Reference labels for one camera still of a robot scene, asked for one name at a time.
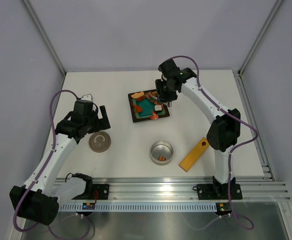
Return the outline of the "large brown meat piece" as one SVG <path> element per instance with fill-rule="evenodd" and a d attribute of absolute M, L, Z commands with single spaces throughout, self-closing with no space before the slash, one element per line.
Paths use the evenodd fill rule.
<path fill-rule="evenodd" d="M 146 97 L 147 97 L 148 99 L 155 99 L 155 100 L 157 100 L 157 97 L 154 96 L 154 95 L 152 94 L 152 92 L 147 92 L 145 95 L 146 95 Z"/>

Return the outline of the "round grey tin lid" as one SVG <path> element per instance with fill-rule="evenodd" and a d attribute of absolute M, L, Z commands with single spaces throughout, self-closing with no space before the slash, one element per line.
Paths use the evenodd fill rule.
<path fill-rule="evenodd" d="M 89 147 L 95 153 L 103 153 L 111 146 L 110 135 L 104 131 L 93 133 L 89 138 Z"/>

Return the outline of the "small brown meat piece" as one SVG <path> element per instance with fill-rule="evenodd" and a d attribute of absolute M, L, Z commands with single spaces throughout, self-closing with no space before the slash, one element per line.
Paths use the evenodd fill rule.
<path fill-rule="evenodd" d="M 160 156 L 160 157 L 158 158 L 158 160 L 159 160 L 159 161 L 165 161 L 165 160 L 166 160 L 166 158 L 165 158 L 165 157 L 163 157 L 163 156 Z"/>

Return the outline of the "metal serving tongs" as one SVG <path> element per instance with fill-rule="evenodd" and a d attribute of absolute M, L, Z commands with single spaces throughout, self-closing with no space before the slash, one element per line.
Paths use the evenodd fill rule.
<path fill-rule="evenodd" d="M 164 100 L 162 100 L 162 99 L 160 98 L 159 95 L 157 95 L 157 94 L 153 94 L 153 95 L 157 97 L 157 100 L 152 99 L 152 100 L 154 100 L 155 102 L 157 102 L 157 103 L 159 103 L 159 104 L 164 104 L 164 105 L 166 105 L 168 108 L 171 108 L 171 107 L 172 107 L 172 102 L 171 102 L 171 101 L 164 101 Z"/>

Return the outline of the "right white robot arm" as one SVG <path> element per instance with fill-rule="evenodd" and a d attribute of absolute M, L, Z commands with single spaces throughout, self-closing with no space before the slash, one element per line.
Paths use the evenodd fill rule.
<path fill-rule="evenodd" d="M 207 198 L 221 200 L 230 197 L 235 179 L 231 172 L 230 150 L 240 136 L 240 112 L 220 104 L 200 83 L 199 71 L 179 68 L 170 58 L 158 67 L 161 78 L 155 81 L 159 102 L 177 100 L 178 93 L 188 97 L 206 116 L 210 128 L 206 139 L 214 149 L 215 172 L 212 183 L 204 186 Z"/>

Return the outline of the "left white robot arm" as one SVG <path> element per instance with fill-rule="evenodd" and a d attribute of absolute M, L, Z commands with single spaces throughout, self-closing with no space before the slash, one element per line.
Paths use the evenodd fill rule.
<path fill-rule="evenodd" d="M 14 186 L 10 199 L 14 218 L 50 225 L 60 207 L 72 199 L 84 200 L 94 193 L 92 177 L 76 173 L 59 187 L 55 180 L 70 153 L 86 135 L 110 128 L 105 106 L 97 107 L 90 94 L 75 101 L 74 108 L 54 129 L 53 143 L 33 174 L 22 186 Z"/>

